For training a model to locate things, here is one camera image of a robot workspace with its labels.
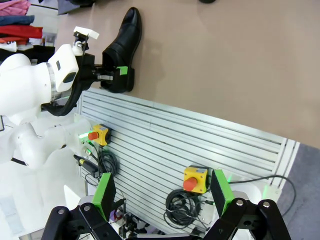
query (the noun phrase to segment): metal slatted panel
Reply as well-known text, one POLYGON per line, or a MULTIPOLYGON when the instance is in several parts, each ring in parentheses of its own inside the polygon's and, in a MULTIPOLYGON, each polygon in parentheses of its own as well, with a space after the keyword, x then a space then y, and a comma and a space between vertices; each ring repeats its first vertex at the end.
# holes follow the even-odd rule
POLYGON ((109 147, 120 160, 116 187, 131 212, 166 233, 183 232, 166 225, 163 213, 167 195, 183 184, 185 167, 220 168, 251 179, 288 175, 299 146, 251 127, 102 89, 83 92, 78 113, 113 129, 109 147))

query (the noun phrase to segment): cable bundle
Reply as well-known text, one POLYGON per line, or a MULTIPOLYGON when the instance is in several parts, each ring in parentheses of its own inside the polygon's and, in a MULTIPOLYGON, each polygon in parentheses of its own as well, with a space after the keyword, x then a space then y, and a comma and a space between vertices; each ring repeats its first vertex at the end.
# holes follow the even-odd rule
POLYGON ((164 221, 174 229, 184 229, 192 224, 198 217, 201 210, 199 194, 184 191, 183 189, 173 190, 165 201, 164 221), (174 224, 182 226, 176 227, 170 224, 166 217, 174 224))
POLYGON ((98 165, 102 173, 112 173, 113 176, 116 176, 120 169, 116 155, 102 147, 99 148, 98 165))

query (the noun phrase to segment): black leather shoe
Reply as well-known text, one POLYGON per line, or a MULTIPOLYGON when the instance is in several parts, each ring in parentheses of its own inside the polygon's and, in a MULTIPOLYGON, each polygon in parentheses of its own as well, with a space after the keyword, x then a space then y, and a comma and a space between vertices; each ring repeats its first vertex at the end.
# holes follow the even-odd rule
POLYGON ((112 93, 130 92, 135 84, 135 71, 132 61, 142 35, 142 22, 139 10, 131 7, 125 14, 115 40, 102 52, 102 65, 106 69, 128 67, 127 77, 118 81, 102 81, 101 87, 112 93))

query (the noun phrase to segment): gray carpet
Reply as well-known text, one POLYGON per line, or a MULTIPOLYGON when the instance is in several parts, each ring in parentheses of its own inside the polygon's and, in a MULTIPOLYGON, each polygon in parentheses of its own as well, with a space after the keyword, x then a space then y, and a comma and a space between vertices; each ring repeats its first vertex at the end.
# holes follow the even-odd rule
MULTIPOLYGON (((296 201, 284 217, 291 238, 320 239, 320 149, 301 144, 289 178, 297 191, 296 201)), ((282 213, 292 197, 292 187, 286 183, 277 203, 282 213)))

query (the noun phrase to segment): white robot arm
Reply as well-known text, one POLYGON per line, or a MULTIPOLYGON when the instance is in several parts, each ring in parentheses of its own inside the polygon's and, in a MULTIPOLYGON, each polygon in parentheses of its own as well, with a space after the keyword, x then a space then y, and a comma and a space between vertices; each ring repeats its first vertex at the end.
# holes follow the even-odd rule
POLYGON ((79 135, 91 130, 91 124, 85 118, 75 123, 51 127, 43 137, 36 134, 31 123, 16 126, 4 136, 6 139, 2 139, 5 144, 0 146, 0 163, 10 161, 15 150, 19 150, 21 160, 31 169, 40 168, 54 151, 66 146, 77 155, 82 155, 79 135))
MULTIPOLYGON (((75 32, 93 38, 98 33, 81 27, 75 32)), ((7 116, 16 125, 29 123, 41 111, 41 105, 50 103, 67 93, 79 71, 75 56, 83 53, 81 42, 62 45, 48 60, 31 65, 18 53, 0 65, 0 115, 7 116)))

